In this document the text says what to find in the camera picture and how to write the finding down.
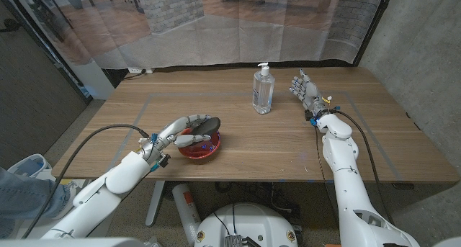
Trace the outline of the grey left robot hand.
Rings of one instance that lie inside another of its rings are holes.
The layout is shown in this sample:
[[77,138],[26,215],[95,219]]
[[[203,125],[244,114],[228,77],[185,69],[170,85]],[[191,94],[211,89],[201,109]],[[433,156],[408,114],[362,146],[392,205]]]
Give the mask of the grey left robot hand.
[[220,120],[207,114],[194,114],[171,122],[165,126],[154,139],[142,140],[135,152],[148,164],[157,161],[162,150],[174,144],[177,148],[208,141],[220,127]]

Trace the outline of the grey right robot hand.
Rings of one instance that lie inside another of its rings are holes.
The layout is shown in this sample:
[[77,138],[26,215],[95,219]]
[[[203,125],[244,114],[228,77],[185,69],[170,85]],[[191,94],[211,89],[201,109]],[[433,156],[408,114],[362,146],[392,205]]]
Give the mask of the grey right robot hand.
[[317,122],[329,113],[331,96],[324,97],[311,78],[300,69],[300,75],[294,76],[289,90],[302,102],[306,120]]

